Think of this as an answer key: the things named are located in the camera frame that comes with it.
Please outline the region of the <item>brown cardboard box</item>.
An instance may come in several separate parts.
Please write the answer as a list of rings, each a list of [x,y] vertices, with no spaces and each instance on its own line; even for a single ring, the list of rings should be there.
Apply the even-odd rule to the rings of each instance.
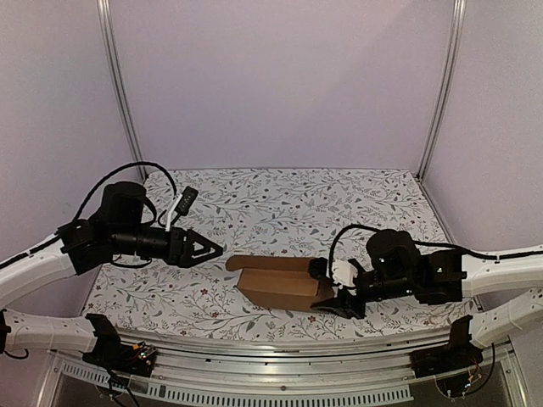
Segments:
[[[226,270],[241,272],[237,289],[252,304],[266,309],[311,312],[311,306],[335,292],[329,282],[310,273],[312,258],[234,255]]]

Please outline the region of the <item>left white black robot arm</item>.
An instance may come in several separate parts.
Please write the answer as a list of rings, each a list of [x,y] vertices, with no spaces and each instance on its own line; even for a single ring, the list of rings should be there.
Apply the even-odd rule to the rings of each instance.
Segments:
[[[126,350],[107,317],[24,315],[8,305],[52,282],[112,264],[118,254],[162,260],[181,269],[222,256],[220,245],[192,229],[144,222],[143,210],[153,207],[144,186],[131,181],[110,184],[89,219],[76,218],[36,247],[2,262],[1,351],[72,350],[97,357],[109,368],[120,367]]]

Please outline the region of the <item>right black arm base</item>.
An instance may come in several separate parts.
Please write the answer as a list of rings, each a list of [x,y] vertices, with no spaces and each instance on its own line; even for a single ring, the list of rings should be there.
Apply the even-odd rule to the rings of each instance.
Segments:
[[[472,319],[468,315],[453,322],[446,344],[409,354],[411,369],[416,378],[468,368],[483,361],[483,350],[471,343],[469,327]]]

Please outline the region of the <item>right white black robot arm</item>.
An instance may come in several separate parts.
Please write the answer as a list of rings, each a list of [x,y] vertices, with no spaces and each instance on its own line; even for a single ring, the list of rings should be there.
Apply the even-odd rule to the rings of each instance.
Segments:
[[[424,243],[406,231],[375,230],[366,244],[372,269],[355,259],[311,259],[310,277],[331,287],[331,298],[311,309],[342,317],[365,318],[369,303],[413,297],[420,304],[461,302],[484,293],[521,289],[523,294],[506,303],[468,315],[451,324],[449,343],[439,351],[447,370],[468,360],[473,345],[487,348],[496,340],[542,320],[542,249],[520,252],[474,252],[450,243],[429,243],[433,251],[422,254]]]

